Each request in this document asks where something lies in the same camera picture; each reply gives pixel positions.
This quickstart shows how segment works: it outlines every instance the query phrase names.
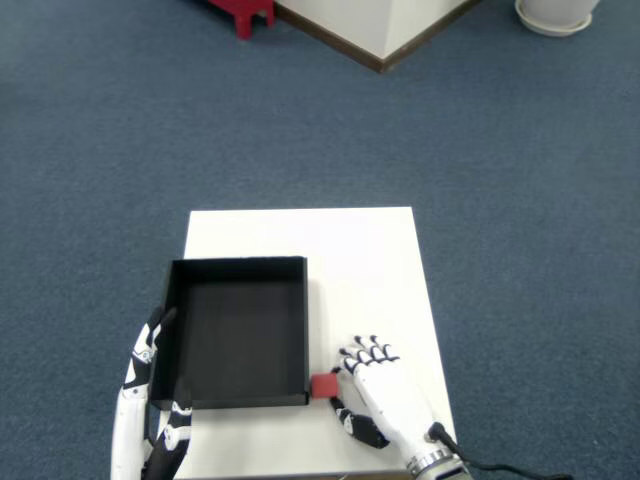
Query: white table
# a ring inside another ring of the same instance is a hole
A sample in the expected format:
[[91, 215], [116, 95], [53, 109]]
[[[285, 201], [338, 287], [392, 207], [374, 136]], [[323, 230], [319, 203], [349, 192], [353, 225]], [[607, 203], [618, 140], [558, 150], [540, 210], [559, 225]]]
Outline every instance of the white table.
[[[435, 417], [453, 432], [411, 208], [191, 213], [185, 258], [287, 255], [308, 258], [310, 373], [335, 366], [354, 335], [378, 335], [406, 360]], [[341, 388], [349, 407], [366, 412], [352, 387]], [[353, 440], [319, 399], [195, 411], [177, 478], [403, 470], [395, 448]]]

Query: white planter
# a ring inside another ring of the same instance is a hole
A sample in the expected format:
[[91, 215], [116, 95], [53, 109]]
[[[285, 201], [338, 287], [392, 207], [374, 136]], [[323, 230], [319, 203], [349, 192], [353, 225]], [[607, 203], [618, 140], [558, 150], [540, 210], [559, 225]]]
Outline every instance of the white planter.
[[567, 36], [591, 24], [600, 0], [516, 0], [522, 22], [544, 35]]

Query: robot finger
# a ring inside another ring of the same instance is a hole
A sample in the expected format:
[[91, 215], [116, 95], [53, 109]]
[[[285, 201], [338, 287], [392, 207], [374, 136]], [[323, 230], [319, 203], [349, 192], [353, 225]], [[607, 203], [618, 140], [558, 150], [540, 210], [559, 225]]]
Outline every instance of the robot finger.
[[388, 359], [386, 355], [383, 353], [380, 346], [372, 340], [372, 338], [376, 338], [375, 335], [372, 335], [371, 337], [357, 336], [356, 342], [358, 342], [359, 345], [362, 345], [362, 347], [369, 352], [369, 355], [376, 362], [382, 363], [387, 361]]
[[153, 328], [151, 330], [151, 334], [153, 336], [153, 346], [157, 348], [158, 346], [158, 338], [160, 337], [160, 335], [162, 335], [163, 332], [166, 332], [167, 329], [171, 326], [171, 324], [173, 323], [173, 321], [176, 318], [178, 311], [176, 310], [175, 307], [171, 308], [168, 312], [164, 313], [164, 315], [162, 315], [162, 311], [161, 311], [161, 318], [158, 321], [157, 325], [155, 326], [155, 328]]
[[371, 335], [371, 341], [376, 344], [376, 346], [380, 349], [380, 351], [384, 354], [386, 360], [391, 362], [398, 360], [400, 357], [395, 354], [393, 351], [393, 347], [388, 343], [381, 343], [376, 335]]
[[369, 355], [369, 353], [362, 348], [362, 346], [360, 345], [349, 345], [346, 348], [342, 349], [343, 351], [345, 351], [346, 353], [343, 353], [343, 355], [349, 355], [352, 358], [355, 358], [356, 360], [364, 363], [365, 365], [369, 365], [370, 363], [372, 363], [373, 359], [371, 358], [371, 355]]
[[353, 375], [356, 371], [356, 367], [358, 367], [358, 365], [362, 365], [362, 362], [359, 362], [353, 357], [343, 357], [342, 365], [344, 365], [347, 372]]
[[147, 320], [147, 325], [149, 326], [150, 331], [153, 332], [153, 330], [160, 324], [163, 313], [164, 310], [162, 307], [156, 307], [153, 309], [153, 312], [151, 312], [151, 315], [149, 316], [149, 320]]
[[146, 463], [143, 480], [172, 480], [180, 468], [191, 440], [191, 394], [178, 378], [167, 425], [156, 441]]
[[371, 417], [354, 414], [338, 397], [332, 397], [330, 401], [340, 423], [353, 438], [374, 448], [384, 448], [389, 444]]

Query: black tray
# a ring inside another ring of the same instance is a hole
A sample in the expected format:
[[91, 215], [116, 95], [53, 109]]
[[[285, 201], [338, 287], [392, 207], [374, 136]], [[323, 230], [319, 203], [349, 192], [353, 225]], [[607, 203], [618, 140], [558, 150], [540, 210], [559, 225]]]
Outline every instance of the black tray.
[[194, 408], [309, 401], [307, 268], [303, 257], [172, 262], [150, 399], [169, 409], [185, 377]]

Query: pot base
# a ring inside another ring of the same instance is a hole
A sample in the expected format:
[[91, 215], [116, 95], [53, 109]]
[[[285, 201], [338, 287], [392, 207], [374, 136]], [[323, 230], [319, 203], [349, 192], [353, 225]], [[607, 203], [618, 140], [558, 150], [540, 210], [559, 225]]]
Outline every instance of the pot base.
[[577, 25], [574, 25], [573, 27], [558, 28], [544, 25], [540, 22], [528, 18], [522, 10], [522, 0], [516, 0], [515, 7], [516, 12], [518, 12], [518, 16], [520, 17], [520, 21], [522, 21], [525, 27], [533, 32], [539, 33], [541, 35], [546, 35], [547, 37], [568, 37], [587, 28], [589, 25], [591, 25], [591, 22], [593, 20], [593, 16], [589, 14], [587, 18], [579, 22]]

